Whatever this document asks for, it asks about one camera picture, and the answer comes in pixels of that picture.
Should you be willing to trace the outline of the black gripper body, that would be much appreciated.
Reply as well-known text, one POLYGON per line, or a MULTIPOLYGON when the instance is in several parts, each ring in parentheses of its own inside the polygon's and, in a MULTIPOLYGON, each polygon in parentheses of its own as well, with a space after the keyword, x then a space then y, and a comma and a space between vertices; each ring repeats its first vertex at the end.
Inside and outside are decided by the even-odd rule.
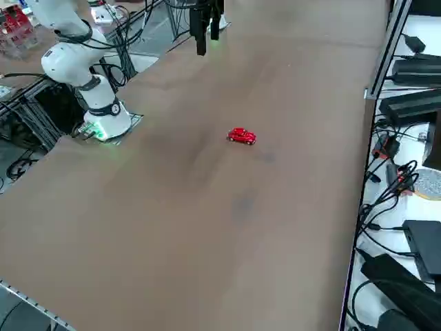
POLYGON ((206 9, 211 8, 217 11, 223 11, 223 0, 195 0, 190 1, 190 9, 206 9))

